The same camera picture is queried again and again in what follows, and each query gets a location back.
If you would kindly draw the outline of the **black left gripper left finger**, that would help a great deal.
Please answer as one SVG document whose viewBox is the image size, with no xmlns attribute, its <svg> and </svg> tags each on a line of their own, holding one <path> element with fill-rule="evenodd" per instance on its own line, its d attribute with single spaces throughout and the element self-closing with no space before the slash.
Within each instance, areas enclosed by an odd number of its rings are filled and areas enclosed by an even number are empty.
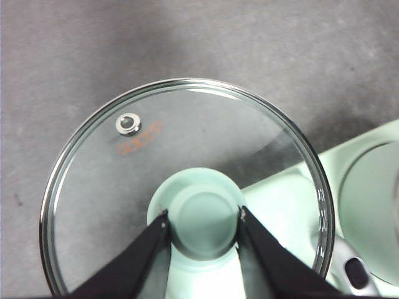
<svg viewBox="0 0 399 299">
<path fill-rule="evenodd" d="M 170 222 L 164 210 L 120 255 L 67 298 L 164 298 L 170 261 Z"/>
</svg>

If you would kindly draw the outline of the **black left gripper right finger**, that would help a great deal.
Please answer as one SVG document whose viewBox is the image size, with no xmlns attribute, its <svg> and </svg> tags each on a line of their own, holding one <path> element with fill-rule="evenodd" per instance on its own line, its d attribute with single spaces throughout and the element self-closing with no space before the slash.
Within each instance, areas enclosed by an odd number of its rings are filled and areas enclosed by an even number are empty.
<svg viewBox="0 0 399 299">
<path fill-rule="evenodd" d="M 238 255 L 247 298 L 343 298 L 278 240 L 246 207 L 237 226 Z"/>
</svg>

